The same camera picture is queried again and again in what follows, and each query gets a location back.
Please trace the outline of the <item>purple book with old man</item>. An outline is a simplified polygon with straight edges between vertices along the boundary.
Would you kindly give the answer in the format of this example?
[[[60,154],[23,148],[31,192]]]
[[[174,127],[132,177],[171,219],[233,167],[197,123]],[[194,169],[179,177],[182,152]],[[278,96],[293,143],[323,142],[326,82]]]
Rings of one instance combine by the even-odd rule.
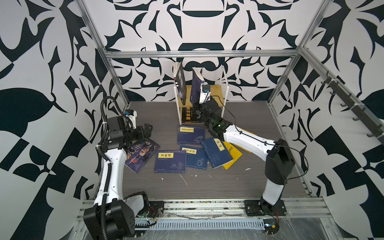
[[[193,78],[192,78],[190,102],[192,105],[194,105],[196,102],[200,101],[201,84],[205,80],[203,78],[203,75],[198,71],[197,68],[193,68],[192,73],[193,73]]]

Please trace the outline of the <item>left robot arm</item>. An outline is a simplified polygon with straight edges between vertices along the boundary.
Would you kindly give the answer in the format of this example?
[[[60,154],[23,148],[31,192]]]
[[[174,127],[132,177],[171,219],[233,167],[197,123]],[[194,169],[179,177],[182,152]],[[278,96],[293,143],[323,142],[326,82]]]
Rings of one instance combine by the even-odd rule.
[[[102,138],[96,146],[101,157],[103,171],[94,205],[84,211],[84,222],[94,240],[121,240],[133,237],[136,229],[136,216],[144,214],[150,203],[145,192],[123,196],[123,175],[128,153],[138,141],[149,140],[153,126],[136,125],[137,112],[118,110],[119,115],[108,118],[105,104],[116,99],[103,98],[100,105]]]

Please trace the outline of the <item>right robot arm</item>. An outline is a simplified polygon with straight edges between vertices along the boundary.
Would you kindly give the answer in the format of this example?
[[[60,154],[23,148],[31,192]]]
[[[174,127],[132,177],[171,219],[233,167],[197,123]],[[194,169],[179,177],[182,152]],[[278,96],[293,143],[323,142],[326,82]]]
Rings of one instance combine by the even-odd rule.
[[[212,137],[239,146],[266,162],[267,183],[259,201],[259,209],[261,214],[271,215],[277,209],[277,204],[281,203],[283,190],[295,166],[287,142],[283,139],[264,139],[238,128],[221,117],[221,108],[213,98],[202,104],[195,103],[194,107]]]

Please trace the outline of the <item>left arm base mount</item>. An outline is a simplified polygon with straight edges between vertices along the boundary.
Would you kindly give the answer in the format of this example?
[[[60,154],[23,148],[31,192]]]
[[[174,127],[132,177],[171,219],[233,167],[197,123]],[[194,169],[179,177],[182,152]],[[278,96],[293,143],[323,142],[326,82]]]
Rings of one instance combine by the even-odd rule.
[[[139,211],[137,217],[156,218],[164,212],[164,201],[149,201],[144,208]]]

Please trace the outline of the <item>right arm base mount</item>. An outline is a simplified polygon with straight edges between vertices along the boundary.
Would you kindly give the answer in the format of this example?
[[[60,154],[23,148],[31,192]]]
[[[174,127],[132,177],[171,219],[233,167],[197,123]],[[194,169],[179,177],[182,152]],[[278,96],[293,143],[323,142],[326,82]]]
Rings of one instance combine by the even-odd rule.
[[[269,204],[267,201],[260,200],[244,200],[245,213],[249,217],[254,216],[285,216],[287,209],[284,201],[278,200],[275,205]]]

